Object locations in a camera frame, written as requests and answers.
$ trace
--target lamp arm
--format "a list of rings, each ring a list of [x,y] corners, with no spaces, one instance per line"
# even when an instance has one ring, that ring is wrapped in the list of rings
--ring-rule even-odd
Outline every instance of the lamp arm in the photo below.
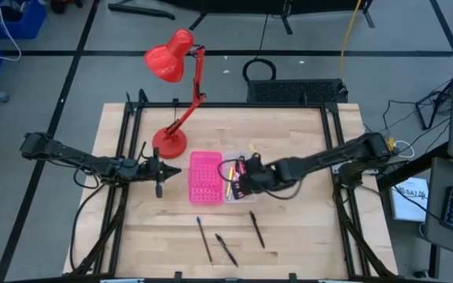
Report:
[[[205,94],[201,94],[200,88],[202,83],[202,69],[204,68],[204,55],[205,48],[203,46],[198,46],[195,50],[191,51],[192,55],[195,55],[197,58],[197,63],[195,64],[195,78],[193,79],[193,99],[192,105],[186,110],[185,114],[181,118],[174,121],[165,131],[167,135],[171,137],[180,127],[185,123],[186,119],[192,115],[193,111],[204,101]]]

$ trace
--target lamp shade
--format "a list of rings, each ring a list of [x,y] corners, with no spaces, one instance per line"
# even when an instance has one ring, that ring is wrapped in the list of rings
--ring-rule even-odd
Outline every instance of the lamp shade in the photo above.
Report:
[[[168,44],[153,47],[145,54],[148,68],[159,78],[177,83],[181,81],[185,55],[193,45],[193,35],[186,29],[180,29],[172,36]]]

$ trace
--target gray floor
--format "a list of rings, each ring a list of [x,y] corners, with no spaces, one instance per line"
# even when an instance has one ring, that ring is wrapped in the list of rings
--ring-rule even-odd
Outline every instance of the gray floor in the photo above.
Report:
[[[177,28],[189,27],[198,16],[153,1],[141,3],[174,13],[176,21],[114,13],[107,9],[107,2],[99,4],[85,50],[147,50],[166,42]],[[65,15],[48,13],[37,39],[17,43],[23,50],[75,50],[91,3],[84,1],[83,9],[69,6]],[[439,3],[453,32],[453,1]],[[375,0],[370,13],[376,28],[370,29],[359,15],[349,50],[451,51],[427,0]],[[263,48],[339,50],[351,15],[343,12],[290,17],[294,35],[287,35],[282,22],[269,17]],[[264,19],[261,15],[208,15],[193,33],[196,43],[210,50],[255,50]],[[0,48],[11,50],[12,46],[8,40],[0,40]],[[338,72],[338,57],[266,58],[277,65],[278,79],[328,79]],[[202,90],[208,101],[245,101],[247,87],[241,70],[250,59],[206,57]],[[11,100],[0,104],[0,257],[34,167],[33,162],[20,157],[22,137],[26,132],[45,131],[48,127],[71,62],[72,57],[23,57],[17,63],[3,63],[0,90],[6,90]],[[169,84],[150,75],[141,57],[82,57],[56,138],[89,152],[104,103],[124,101],[126,91],[136,97],[139,88],[151,101],[170,101],[173,97],[188,101],[193,68],[193,58],[186,58],[182,83]],[[452,72],[453,57],[346,57],[344,81],[350,91],[349,101],[359,103],[365,124],[380,130],[383,122],[378,117],[388,99],[416,101],[450,79]],[[270,73],[263,66],[253,65],[249,75],[264,79]],[[388,123],[412,111],[412,105],[393,105]],[[444,119],[438,116],[436,123]],[[441,130],[443,127],[414,145],[416,156],[426,151]],[[422,133],[415,116],[391,132],[396,140],[407,142]],[[446,140],[444,134],[435,145]],[[421,177],[428,178],[429,172]],[[70,170],[46,165],[6,280],[61,275],[80,193],[81,189],[72,183]],[[418,236],[417,224],[391,220],[389,204],[386,215],[400,274],[410,277],[414,270],[427,267],[429,244]],[[453,282],[453,253],[443,251],[441,262],[440,278]]]

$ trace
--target black pen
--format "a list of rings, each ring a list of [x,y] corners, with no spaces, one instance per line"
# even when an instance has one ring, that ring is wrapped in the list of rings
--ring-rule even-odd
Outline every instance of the black pen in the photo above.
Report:
[[[221,246],[223,247],[223,249],[225,250],[226,254],[228,255],[228,257],[230,258],[230,260],[232,261],[232,263],[236,266],[236,267],[239,267],[239,265],[237,264],[237,262],[235,261],[234,259],[234,256],[230,253],[230,251],[228,250],[227,248],[227,245],[225,244],[225,242],[223,241],[223,239],[221,238],[221,236],[219,236],[218,234],[215,234],[216,235],[216,239],[218,239],[218,242],[221,244]]]
[[[263,248],[265,248],[265,243],[263,242],[263,238],[261,237],[260,229],[258,228],[258,225],[256,224],[255,214],[252,213],[252,211],[249,211],[249,214],[251,215],[252,224],[255,226],[255,230],[256,230],[256,233],[258,234],[258,238],[260,239],[261,246]]]

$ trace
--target yellow marker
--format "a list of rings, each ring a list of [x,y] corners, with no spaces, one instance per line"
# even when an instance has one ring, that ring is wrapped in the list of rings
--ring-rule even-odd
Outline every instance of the yellow marker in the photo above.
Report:
[[[252,144],[249,144],[249,148],[251,149],[252,153],[256,153],[256,149]]]
[[[230,173],[228,173],[228,179],[231,180],[234,176],[234,168],[230,166]],[[226,188],[226,197],[230,200],[230,187],[232,186],[232,182],[228,182],[228,187]]]

